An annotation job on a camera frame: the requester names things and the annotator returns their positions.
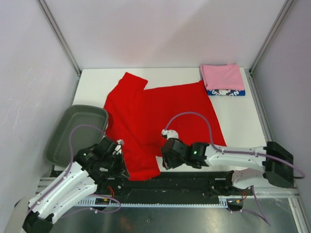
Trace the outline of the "red t shirt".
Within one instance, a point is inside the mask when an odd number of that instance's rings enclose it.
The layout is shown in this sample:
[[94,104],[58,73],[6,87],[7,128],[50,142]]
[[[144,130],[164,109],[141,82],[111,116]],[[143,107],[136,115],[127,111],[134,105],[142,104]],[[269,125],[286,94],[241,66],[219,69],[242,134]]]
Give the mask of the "red t shirt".
[[160,174],[156,157],[169,125],[190,145],[210,142],[225,146],[213,105],[203,81],[146,89],[147,80],[126,72],[108,94],[104,109],[109,114],[108,137],[122,139],[125,163],[132,181]]

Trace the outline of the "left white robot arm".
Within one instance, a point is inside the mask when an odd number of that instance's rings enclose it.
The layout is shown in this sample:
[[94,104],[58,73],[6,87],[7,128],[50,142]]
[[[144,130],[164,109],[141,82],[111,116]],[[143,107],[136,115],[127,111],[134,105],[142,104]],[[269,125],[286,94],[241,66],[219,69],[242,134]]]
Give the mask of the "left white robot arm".
[[71,207],[89,195],[102,194],[107,182],[130,177],[122,140],[103,137],[98,144],[80,149],[65,170],[29,200],[23,223],[27,233],[48,233]]

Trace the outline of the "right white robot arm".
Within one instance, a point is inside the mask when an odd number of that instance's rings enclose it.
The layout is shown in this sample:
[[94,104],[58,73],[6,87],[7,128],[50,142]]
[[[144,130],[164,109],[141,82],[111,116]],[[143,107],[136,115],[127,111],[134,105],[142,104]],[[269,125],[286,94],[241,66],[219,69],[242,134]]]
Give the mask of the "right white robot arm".
[[230,148],[203,142],[190,146],[169,138],[161,147],[163,166],[175,169],[183,164],[201,169],[210,166],[237,166],[241,170],[227,173],[224,189],[230,195],[241,189],[269,183],[280,188],[294,186],[294,157],[277,142],[264,147]]

